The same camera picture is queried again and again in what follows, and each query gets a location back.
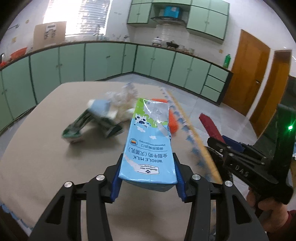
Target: range hood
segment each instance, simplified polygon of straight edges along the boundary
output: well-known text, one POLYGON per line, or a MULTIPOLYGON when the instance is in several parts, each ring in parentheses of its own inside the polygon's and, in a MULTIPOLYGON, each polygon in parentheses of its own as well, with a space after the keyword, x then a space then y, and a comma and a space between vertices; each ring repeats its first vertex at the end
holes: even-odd
POLYGON ((179 18, 173 18, 173 17, 153 17, 151 18, 153 21, 155 21, 158 24, 164 24, 164 25, 180 25, 183 27, 186 27, 186 22, 179 18))

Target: cardboard box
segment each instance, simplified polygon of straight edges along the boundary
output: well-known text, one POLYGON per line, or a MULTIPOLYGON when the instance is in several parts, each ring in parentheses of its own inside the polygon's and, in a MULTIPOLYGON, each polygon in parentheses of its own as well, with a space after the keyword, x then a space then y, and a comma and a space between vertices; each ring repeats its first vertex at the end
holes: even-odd
POLYGON ((67 22, 44 23, 35 26, 33 51, 65 41, 67 22))

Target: red sleeve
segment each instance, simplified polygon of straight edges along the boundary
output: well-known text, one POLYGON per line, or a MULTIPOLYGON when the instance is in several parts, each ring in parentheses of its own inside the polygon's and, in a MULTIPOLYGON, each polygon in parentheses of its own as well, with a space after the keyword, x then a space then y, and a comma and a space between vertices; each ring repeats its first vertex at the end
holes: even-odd
POLYGON ((284 226, 274 233, 267 233, 270 241, 282 241, 283 235, 288 231, 292 218, 296 215, 296 210, 288 211, 289 217, 284 226))

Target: orange object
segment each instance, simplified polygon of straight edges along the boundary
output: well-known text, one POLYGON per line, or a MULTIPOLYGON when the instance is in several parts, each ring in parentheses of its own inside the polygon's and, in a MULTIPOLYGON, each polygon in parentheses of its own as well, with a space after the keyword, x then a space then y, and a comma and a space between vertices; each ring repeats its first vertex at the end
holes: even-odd
POLYGON ((27 48, 19 49, 18 51, 15 51, 14 53, 12 53, 10 57, 12 58, 12 60, 17 59, 25 55, 26 51, 27 51, 27 48))
MULTIPOLYGON (((166 99, 152 99, 152 100, 163 102, 163 103, 167 103, 168 102, 166 99)), ((176 133, 177 130, 179 129, 178 122, 177 122, 177 120, 176 120, 173 112, 171 112, 171 110, 169 111, 169 114, 168 114, 168 126, 170 128, 171 134, 176 133)))

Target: blue milk carton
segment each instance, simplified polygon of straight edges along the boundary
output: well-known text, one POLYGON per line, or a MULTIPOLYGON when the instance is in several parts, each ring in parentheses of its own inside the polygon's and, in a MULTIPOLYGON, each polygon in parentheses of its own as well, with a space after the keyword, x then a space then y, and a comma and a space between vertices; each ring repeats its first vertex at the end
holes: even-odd
POLYGON ((168 103, 138 99, 121 162, 121 179, 161 192, 177 183, 168 115, 168 103))

